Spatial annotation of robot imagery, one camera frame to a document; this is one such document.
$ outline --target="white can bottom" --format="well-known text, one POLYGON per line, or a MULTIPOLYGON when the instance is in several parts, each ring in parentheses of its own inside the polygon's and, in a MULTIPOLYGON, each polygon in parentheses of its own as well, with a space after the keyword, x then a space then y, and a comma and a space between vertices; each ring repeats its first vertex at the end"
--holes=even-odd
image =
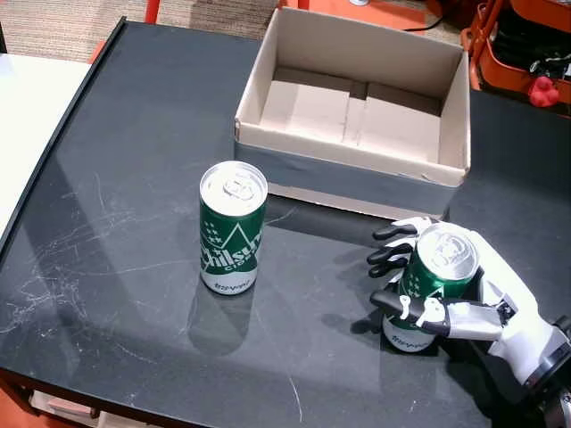
POLYGON ((256 280, 258 268, 250 272, 231 272, 225 275, 213 275, 201 270, 201 277, 211 290, 220 294, 234 295, 245 292, 256 280))
POLYGON ((389 342, 398 350, 419 352, 430 346, 435 335, 421 330, 406 330, 393 325, 387 317, 383 317, 383 333, 389 342))

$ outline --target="aluminum can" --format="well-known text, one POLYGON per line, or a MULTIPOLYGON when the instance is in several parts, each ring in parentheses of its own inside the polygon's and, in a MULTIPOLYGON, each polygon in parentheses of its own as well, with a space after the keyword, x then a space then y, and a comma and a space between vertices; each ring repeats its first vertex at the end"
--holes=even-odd
MULTIPOLYGON (((450 223, 436 223, 418 237, 399 281, 398 293, 423 299, 459 298, 478 266, 478 253, 466 230, 450 223)), ((398 317, 384 317, 383 331, 394 347, 406 352, 418 352, 434 341, 433 334, 398 317)))
POLYGON ((258 273, 268 182, 254 166, 229 160, 200 181, 201 277, 221 294, 250 288, 258 273))

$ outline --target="open cardboard box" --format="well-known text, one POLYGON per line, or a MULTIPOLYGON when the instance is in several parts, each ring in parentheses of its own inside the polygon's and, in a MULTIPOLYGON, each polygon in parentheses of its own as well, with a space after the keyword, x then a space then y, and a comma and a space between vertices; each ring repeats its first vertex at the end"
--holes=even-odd
POLYGON ((236 157, 271 193, 387 218, 441 217, 470 167, 460 46, 277 10, 236 113, 236 157))

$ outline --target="cable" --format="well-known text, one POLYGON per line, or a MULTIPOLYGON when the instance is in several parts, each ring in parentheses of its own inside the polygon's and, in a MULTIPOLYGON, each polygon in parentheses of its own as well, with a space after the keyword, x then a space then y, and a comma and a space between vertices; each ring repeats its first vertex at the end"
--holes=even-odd
POLYGON ((448 15, 450 15, 451 12, 454 11, 454 9, 456 9, 458 7, 458 5, 461 3, 462 0, 457 0, 457 2, 455 4, 453 4, 452 6, 450 6, 448 8, 448 10, 446 12, 443 13, 443 16, 441 16, 438 20, 436 20, 436 22, 434 24, 429 25, 428 27, 421 27, 419 29, 405 29, 404 31, 408 31, 408 32, 413 32, 413 31, 426 31, 429 29, 433 29, 434 27, 438 27, 438 25, 440 25, 440 23, 444 20, 444 18, 447 18, 448 15))

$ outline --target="black table surface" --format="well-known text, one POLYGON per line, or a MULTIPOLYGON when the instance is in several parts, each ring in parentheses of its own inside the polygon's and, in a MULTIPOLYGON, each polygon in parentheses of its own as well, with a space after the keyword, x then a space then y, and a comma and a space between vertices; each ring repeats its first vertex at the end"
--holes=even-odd
MULTIPOLYGON (((199 178, 232 158, 258 47, 126 24, 4 247, 0 367, 207 426, 489 426, 478 367, 362 328, 382 219, 270 197, 255 287, 200 283, 199 178)), ((546 317, 571 309, 569 137, 565 119, 473 93, 473 169, 451 205, 546 317)))

